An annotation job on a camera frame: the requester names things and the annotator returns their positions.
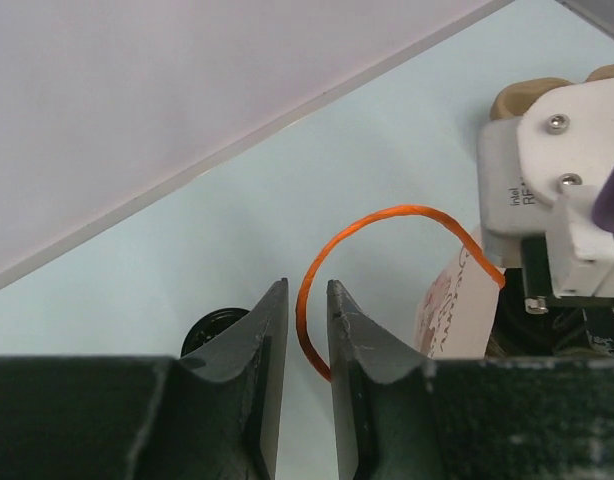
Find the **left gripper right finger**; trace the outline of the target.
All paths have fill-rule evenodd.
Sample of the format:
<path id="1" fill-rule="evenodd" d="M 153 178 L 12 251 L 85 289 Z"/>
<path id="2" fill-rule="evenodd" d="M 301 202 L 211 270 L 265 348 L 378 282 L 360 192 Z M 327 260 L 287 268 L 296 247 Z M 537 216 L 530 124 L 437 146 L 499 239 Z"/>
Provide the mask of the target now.
<path id="1" fill-rule="evenodd" d="M 327 326 L 343 479 L 614 479 L 614 359 L 432 360 L 337 280 Z"/>

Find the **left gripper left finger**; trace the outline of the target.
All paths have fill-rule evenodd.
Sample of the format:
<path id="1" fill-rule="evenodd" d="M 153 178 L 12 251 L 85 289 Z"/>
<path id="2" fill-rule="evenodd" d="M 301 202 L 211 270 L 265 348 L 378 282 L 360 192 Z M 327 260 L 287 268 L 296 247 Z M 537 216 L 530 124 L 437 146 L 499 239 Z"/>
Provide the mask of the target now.
<path id="1" fill-rule="evenodd" d="M 271 479 L 288 282 L 187 354 L 0 356 L 0 479 Z"/>

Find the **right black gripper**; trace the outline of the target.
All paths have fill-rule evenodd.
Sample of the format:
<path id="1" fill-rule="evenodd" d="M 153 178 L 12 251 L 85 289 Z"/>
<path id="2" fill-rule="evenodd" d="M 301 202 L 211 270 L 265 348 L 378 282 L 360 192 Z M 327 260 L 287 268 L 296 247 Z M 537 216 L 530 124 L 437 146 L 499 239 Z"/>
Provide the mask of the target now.
<path id="1" fill-rule="evenodd" d="M 614 311 L 610 307 L 560 308 L 526 312 L 522 274 L 505 272 L 489 337 L 491 357 L 591 356 L 614 358 Z"/>

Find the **beige paper takeout bag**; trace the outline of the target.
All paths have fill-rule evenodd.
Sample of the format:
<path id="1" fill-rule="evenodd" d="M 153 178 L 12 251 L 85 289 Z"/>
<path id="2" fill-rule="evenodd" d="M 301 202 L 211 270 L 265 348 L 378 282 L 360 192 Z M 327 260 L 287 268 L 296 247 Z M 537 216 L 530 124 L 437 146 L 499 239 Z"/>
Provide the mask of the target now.
<path id="1" fill-rule="evenodd" d="M 295 306 L 299 345 L 309 363 L 327 381 L 331 379 L 330 366 L 313 346 L 308 333 L 308 298 L 318 270 L 338 244 L 359 230 L 381 220 L 405 216 L 433 220 L 462 244 L 418 304 L 414 346 L 431 358 L 485 355 L 499 294 L 506 283 L 504 270 L 485 257 L 478 229 L 469 233 L 453 217 L 432 207 L 397 205 L 371 213 L 337 233 L 312 261 L 299 287 Z"/>

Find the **short black coffee cup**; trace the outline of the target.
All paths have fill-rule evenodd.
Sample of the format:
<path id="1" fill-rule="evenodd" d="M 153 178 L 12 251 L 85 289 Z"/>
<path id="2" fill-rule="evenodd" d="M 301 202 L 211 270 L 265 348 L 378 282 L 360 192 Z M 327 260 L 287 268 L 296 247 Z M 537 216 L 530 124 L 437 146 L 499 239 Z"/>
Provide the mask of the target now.
<path id="1" fill-rule="evenodd" d="M 180 357 L 184 357 L 208 343 L 249 313 L 250 311 L 247 309 L 226 307 L 203 316 L 187 333 L 182 343 Z"/>

